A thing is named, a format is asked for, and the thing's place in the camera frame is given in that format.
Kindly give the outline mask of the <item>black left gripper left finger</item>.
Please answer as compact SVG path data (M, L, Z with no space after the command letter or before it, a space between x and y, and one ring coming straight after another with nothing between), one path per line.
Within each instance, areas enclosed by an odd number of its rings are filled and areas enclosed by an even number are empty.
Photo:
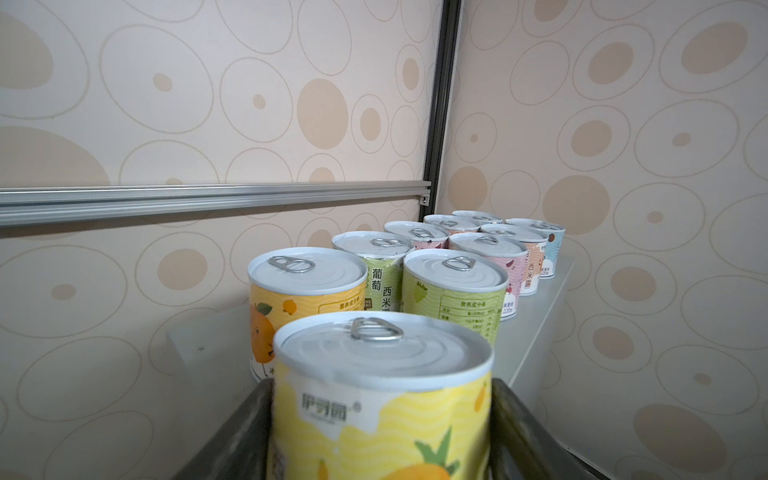
M262 380L172 479L265 479L274 380Z

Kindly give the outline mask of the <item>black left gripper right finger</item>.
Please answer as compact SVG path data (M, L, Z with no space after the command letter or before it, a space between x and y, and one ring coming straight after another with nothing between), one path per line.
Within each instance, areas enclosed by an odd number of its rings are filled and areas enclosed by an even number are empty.
M489 471L495 480L595 477L499 378L492 380Z

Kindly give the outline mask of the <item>yellow green label can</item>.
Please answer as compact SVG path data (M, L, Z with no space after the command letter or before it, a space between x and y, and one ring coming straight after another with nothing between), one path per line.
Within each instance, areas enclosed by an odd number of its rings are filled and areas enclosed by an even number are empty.
M275 335L270 479L484 479L494 351L397 312L326 313Z

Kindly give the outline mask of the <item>blue label can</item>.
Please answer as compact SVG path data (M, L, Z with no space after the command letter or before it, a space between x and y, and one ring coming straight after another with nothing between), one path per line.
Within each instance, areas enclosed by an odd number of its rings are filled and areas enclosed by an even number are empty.
M542 264L542 279L552 279L556 275L559 251L565 237L566 227L545 220L532 218L509 218L506 224L526 227L546 237L545 258Z

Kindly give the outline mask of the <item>teal label can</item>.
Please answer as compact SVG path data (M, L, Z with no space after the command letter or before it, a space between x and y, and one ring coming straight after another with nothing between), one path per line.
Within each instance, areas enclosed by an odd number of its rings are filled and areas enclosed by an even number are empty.
M474 210L454 210L452 212L454 216L462 217L467 220L470 220L477 225L484 225L484 224L503 224L504 220L494 214L490 214L487 212L482 211L474 211Z

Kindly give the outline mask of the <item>red label can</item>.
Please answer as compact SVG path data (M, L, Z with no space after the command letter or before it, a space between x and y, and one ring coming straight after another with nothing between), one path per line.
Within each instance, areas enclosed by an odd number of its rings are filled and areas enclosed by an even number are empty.
M414 221L392 221L385 224L385 231L408 238L417 250L449 247L450 233L437 225Z

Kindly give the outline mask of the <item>orange label can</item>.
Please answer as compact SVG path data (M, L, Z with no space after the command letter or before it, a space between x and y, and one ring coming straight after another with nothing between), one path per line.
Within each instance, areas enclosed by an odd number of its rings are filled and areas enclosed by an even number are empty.
M426 215L423 221L427 224L439 226L450 234L478 232L480 227L473 221L455 215L431 214Z

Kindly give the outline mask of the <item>light green label can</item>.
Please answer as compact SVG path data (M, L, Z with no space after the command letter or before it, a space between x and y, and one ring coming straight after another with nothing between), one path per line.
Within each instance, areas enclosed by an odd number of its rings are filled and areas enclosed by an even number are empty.
M358 256L367 265L365 310L401 310L403 261L415 250L411 240L389 232L352 231L334 236L332 245Z

